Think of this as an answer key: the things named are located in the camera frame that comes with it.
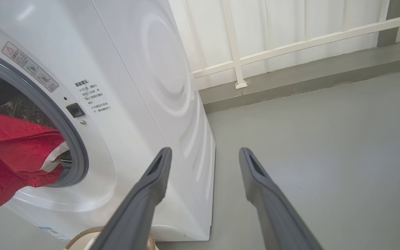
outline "white wall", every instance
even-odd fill
[[[169,0],[187,52],[192,71],[232,60],[221,0]],[[190,9],[192,27],[198,36],[198,49],[189,25],[184,1]],[[273,44],[269,44],[267,0],[230,0],[240,57],[272,47],[303,41],[305,0],[269,0]],[[382,0],[349,0],[348,28],[378,21]],[[310,0],[310,38],[342,30],[343,0]],[[244,65],[243,77],[259,75],[326,57],[376,47],[377,33],[350,38],[264,61]],[[236,81],[233,69],[196,79],[199,89]]]
[[[0,250],[60,250],[66,244],[0,207]]]

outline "warning label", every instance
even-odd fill
[[[75,86],[80,91],[84,101],[90,106],[92,112],[98,113],[111,109],[98,84],[82,80],[76,82]]]
[[[61,241],[70,241],[70,239],[60,233],[58,233],[57,231],[49,228],[49,227],[44,227],[44,226],[39,226],[40,229],[47,231],[49,234],[51,234],[53,237],[61,240]]]
[[[50,92],[54,91],[59,86],[58,83],[49,76],[49,74],[47,74],[42,68],[40,68],[40,66],[38,66],[34,61],[32,61],[32,59],[30,59],[12,43],[7,42],[2,52],[6,56],[10,57],[10,59],[16,62],[19,66],[24,68]]]

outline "washing machine drum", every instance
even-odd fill
[[[14,87],[12,84],[0,78],[0,114],[15,117],[22,120],[28,120],[30,122],[47,126],[53,129],[57,129],[51,122],[49,117],[26,95],[20,90]],[[73,185],[84,176],[69,181],[68,175],[73,167],[76,167],[72,161],[72,154],[70,150],[60,155],[61,164],[64,166],[64,171],[61,173],[57,183],[50,185],[49,187],[63,187],[67,185]]]

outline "red towel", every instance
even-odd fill
[[[22,187],[57,182],[63,167],[50,162],[63,145],[57,130],[0,114],[0,206]]]

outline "washing machine side panel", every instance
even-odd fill
[[[174,159],[212,211],[215,142],[165,0],[96,0],[95,6]]]

